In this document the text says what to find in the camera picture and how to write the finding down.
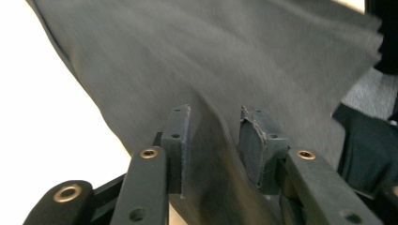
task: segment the screw hole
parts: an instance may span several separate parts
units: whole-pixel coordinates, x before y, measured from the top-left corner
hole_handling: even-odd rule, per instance
[[[142,158],[154,158],[158,155],[158,151],[156,149],[146,149],[140,155]]]
[[[352,211],[344,210],[344,211],[340,212],[340,215],[343,218],[345,218],[348,222],[356,223],[356,224],[362,223],[362,219]]]
[[[57,203],[67,203],[76,199],[82,193],[82,188],[78,185],[71,185],[62,187],[53,196],[54,201]]]
[[[148,156],[148,157],[153,156],[154,154],[155,154],[155,152],[152,151],[152,150],[144,151],[144,155],[145,155],[145,156]]]
[[[315,159],[315,154],[310,151],[298,150],[297,154],[300,158],[309,159],[309,160]]]
[[[76,192],[75,189],[66,189],[61,193],[62,198],[68,198]]]
[[[130,213],[130,220],[133,222],[140,222],[146,217],[146,210],[142,208],[134,209]]]

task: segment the dark fabric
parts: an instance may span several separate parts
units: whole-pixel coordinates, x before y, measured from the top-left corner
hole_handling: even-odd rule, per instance
[[[398,122],[398,93],[395,98],[394,108],[392,110],[392,115],[389,117],[389,120]]]
[[[398,182],[398,128],[341,105],[333,117],[345,128],[338,172],[353,188],[376,194]]]
[[[380,44],[377,20],[329,1],[28,2],[130,152],[152,143],[173,107],[191,104],[188,195],[172,199],[190,224],[271,220],[235,153],[241,105],[336,167],[344,130],[330,113]]]

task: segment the gray fabric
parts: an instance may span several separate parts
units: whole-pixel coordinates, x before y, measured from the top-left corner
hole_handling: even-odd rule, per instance
[[[342,102],[369,116],[387,120],[398,92],[398,78],[370,69],[348,92]]]
[[[173,200],[190,224],[273,219],[235,154],[241,105],[263,109],[292,144],[336,167],[344,131],[330,113],[377,61],[381,40],[378,21],[328,1],[29,3],[130,152],[152,143],[176,105],[200,115],[187,200]],[[211,139],[215,130],[223,135]]]

